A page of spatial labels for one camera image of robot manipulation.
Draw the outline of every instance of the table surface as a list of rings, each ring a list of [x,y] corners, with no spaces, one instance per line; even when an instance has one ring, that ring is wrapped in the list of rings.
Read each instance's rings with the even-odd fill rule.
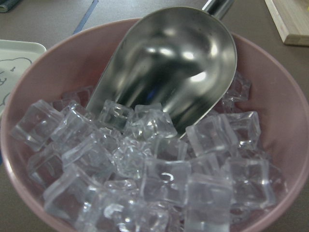
[[[201,8],[206,0],[22,0],[0,14],[0,39],[37,42],[47,49],[75,31],[138,18],[169,6]],[[309,100],[309,47],[280,39],[263,0],[236,0],[222,19],[227,28],[262,47],[294,77]],[[0,232],[54,232],[19,198],[0,165]],[[309,231],[309,182],[295,203],[264,232]]]

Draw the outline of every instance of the pile of ice cubes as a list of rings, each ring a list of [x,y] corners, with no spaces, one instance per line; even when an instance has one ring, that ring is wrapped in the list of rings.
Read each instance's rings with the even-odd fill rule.
[[[46,212],[79,231],[228,232],[274,206],[274,185],[284,185],[260,145],[257,112],[236,106],[250,85],[237,72],[182,139],[159,103],[107,100],[95,118],[85,109],[92,87],[32,104],[12,136],[34,151],[27,169]]]

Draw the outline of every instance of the bowl rim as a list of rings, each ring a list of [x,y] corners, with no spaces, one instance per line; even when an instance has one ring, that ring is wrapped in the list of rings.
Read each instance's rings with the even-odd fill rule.
[[[123,23],[130,23],[133,26],[138,20],[139,20],[139,18],[125,19],[125,20],[120,20],[120,21],[115,21],[115,22],[95,26],[95,27],[83,30],[79,33],[76,33],[76,34],[60,41],[59,43],[57,43],[56,45],[54,45],[53,47],[48,49],[45,53],[43,53],[39,58],[37,58],[33,62],[33,64],[22,74],[22,76],[20,77],[20,79],[16,83],[15,87],[13,88],[12,93],[13,94],[15,93],[15,89],[19,86],[19,83],[23,81],[25,76],[27,76],[27,74],[30,72],[32,67],[35,67],[37,65],[37,63],[39,63],[42,59],[44,59],[50,53],[53,53],[53,51],[57,50],[59,47],[63,46],[64,44],[70,43],[71,40],[74,40],[75,38],[77,38],[81,35],[88,34],[88,33],[91,33],[93,31],[100,30],[102,28],[115,26],[115,25],[123,24]],[[309,125],[309,104],[308,104],[308,101],[307,101],[304,93],[302,92],[301,88],[297,84],[296,80],[291,76],[291,74],[271,54],[266,52],[264,49],[262,49],[258,45],[254,44],[250,40],[248,40],[248,39],[246,39],[246,38],[244,38],[244,37],[242,37],[238,34],[235,34],[233,32],[231,34],[237,40],[240,40],[240,41],[246,43],[247,45],[253,47],[254,49],[258,50],[265,57],[270,59],[285,74],[288,81],[290,81],[291,85],[296,90],[296,92],[297,92],[297,94],[298,94],[298,96],[301,100],[302,107],[303,107],[303,109],[306,113],[307,125]],[[1,120],[2,130],[0,130],[0,145],[1,145],[2,159],[3,159],[3,164],[4,164],[4,167],[5,167],[5,170],[8,174],[8,177],[9,177],[12,185],[14,186],[15,190],[17,191],[19,197],[23,200],[24,203],[26,203],[26,205],[32,210],[32,212],[36,216],[38,216],[42,221],[44,221],[46,224],[51,226],[52,228],[54,228],[58,231],[61,231],[63,229],[63,223],[65,223],[65,224],[67,224],[67,223],[63,220],[60,222],[58,218],[56,219],[52,215],[49,215],[48,213],[46,213],[44,211],[43,207],[39,204],[39,202],[36,199],[34,199],[27,192],[26,186],[23,184],[23,182],[21,182],[19,180],[19,178],[13,172],[12,166],[10,164],[10,158],[8,156],[8,153],[7,153],[8,146],[7,146],[7,143],[6,143],[6,135],[3,132],[3,131],[7,131],[7,130],[4,130],[4,128],[7,128],[5,121],[7,121],[9,106],[11,104],[12,104],[12,98],[9,98],[8,103],[7,103],[7,105],[6,105],[6,107],[3,111],[2,120]],[[293,204],[293,202],[295,201],[295,199],[300,194],[302,188],[304,187],[304,185],[305,185],[305,183],[306,183],[306,181],[309,177],[309,168],[306,169],[306,167],[309,167],[309,143],[307,145],[307,154],[308,155],[306,156],[306,162],[305,162],[306,165],[303,166],[303,168],[301,170],[301,174],[299,175],[299,177],[295,181],[296,184],[294,184],[293,188],[289,189],[289,193],[269,212],[267,217],[263,217],[262,219],[260,219],[258,221],[258,223],[255,223],[255,224],[247,227],[245,230],[243,230],[243,232],[251,232],[252,230],[261,231],[261,230],[265,229],[270,224],[272,224],[274,221],[276,221]],[[71,229],[71,228],[66,228],[66,231],[75,232],[75,230]]]

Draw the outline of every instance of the scoop handle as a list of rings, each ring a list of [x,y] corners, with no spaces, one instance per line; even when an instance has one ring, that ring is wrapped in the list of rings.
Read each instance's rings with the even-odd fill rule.
[[[217,19],[222,19],[234,1],[235,0],[207,0],[202,10]]]

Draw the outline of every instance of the pink bowl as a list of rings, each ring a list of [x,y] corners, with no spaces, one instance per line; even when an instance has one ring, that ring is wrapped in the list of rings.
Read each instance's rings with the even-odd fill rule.
[[[8,175],[24,202],[43,221],[58,231],[75,231],[66,222],[44,212],[42,189],[27,176],[32,152],[10,136],[12,127],[30,104],[39,99],[59,99],[61,93],[95,85],[111,55],[137,19],[95,27],[71,36],[49,49],[24,73],[10,95],[1,122],[1,151]],[[240,107],[260,116],[262,144],[286,178],[288,192],[278,204],[259,212],[232,231],[261,231],[292,204],[309,174],[309,106],[291,75],[267,52],[234,35],[238,71],[250,79],[248,102]]]

